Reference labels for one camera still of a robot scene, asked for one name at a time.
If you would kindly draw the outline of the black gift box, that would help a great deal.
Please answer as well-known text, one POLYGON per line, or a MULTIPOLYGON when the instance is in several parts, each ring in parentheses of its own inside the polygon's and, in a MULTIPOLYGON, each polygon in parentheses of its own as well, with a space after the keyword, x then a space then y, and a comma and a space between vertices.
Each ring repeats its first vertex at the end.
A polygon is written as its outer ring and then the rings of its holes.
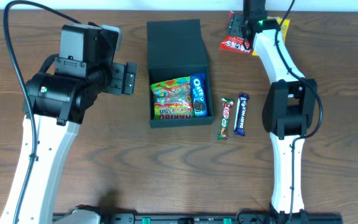
POLYGON ((208 53, 201 35, 200 20, 147 22, 147 73, 149 85, 205 74, 207 117, 155 119, 154 98, 149 93, 151 128, 210 125, 214 121, 208 53))

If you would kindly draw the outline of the green Haribo gummy bag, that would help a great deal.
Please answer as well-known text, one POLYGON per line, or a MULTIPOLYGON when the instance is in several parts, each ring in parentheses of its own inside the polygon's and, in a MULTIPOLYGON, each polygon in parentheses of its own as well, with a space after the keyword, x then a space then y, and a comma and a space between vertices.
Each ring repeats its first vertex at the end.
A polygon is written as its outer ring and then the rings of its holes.
POLYGON ((190 77, 181 77, 150 86, 154 98, 154 119, 189 119, 195 117, 191 99, 190 77))

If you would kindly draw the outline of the yellow seed snack bag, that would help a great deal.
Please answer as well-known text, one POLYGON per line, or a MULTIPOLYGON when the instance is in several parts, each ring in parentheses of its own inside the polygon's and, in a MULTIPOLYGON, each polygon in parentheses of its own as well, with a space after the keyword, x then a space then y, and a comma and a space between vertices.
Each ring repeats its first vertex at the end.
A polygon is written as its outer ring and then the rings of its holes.
POLYGON ((285 39, 290 25, 289 19, 270 17, 259 19, 252 27, 252 55, 278 57, 277 47, 285 46, 285 39))

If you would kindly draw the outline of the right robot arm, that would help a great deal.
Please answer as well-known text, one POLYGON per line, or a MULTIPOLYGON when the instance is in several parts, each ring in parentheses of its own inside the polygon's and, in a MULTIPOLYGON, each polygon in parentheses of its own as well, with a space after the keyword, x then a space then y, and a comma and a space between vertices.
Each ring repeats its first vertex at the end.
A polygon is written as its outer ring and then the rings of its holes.
POLYGON ((262 110, 274 157, 274 186, 265 223, 309 223, 301 195, 301 153, 312 137, 315 106, 321 106, 314 79, 307 79, 285 46, 282 21, 268 18, 265 1, 244 0, 243 13, 232 16, 228 34, 243 39, 256 52, 268 75, 270 89, 262 110))

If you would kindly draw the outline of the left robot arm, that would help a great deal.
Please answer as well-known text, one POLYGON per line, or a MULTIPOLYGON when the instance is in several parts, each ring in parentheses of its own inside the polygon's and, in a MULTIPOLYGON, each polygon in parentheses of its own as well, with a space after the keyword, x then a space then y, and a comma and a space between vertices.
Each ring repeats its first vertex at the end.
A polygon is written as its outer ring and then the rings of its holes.
POLYGON ((23 138, 1 223, 51 223, 68 151, 100 93, 130 95, 137 66, 114 62, 118 27, 69 23, 60 51, 25 84, 23 138))

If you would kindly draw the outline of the blue Oreo cookie pack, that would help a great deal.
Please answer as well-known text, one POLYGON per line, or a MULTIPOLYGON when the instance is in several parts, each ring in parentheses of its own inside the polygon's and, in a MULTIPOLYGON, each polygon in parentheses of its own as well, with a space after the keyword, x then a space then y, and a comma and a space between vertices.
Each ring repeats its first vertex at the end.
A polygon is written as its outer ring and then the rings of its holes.
POLYGON ((196 117, 208 116, 206 93, 205 93, 205 73, 197 73, 190 77, 193 109, 196 117))

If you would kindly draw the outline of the purple Dairy Milk bar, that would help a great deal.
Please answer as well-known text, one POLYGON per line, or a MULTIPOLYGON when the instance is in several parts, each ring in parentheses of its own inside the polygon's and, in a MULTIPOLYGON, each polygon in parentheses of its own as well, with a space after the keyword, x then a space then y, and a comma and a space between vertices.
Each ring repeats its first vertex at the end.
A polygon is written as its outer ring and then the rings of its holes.
POLYGON ((246 109, 248 101, 248 94, 239 95, 236 108, 236 119, 234 122, 234 134, 236 135, 245 136, 244 122, 246 118, 246 109))

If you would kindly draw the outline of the red snack bag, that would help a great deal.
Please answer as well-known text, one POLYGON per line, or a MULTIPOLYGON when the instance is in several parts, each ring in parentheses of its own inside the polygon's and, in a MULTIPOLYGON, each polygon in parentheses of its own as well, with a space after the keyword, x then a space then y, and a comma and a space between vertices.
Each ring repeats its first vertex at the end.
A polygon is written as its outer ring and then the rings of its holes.
POLYGON ((240 33, 240 24, 243 16, 234 11, 229 12, 229 24, 225 38, 219 45, 220 50, 227 50, 240 54, 253 54, 252 46, 248 40, 244 40, 240 33))

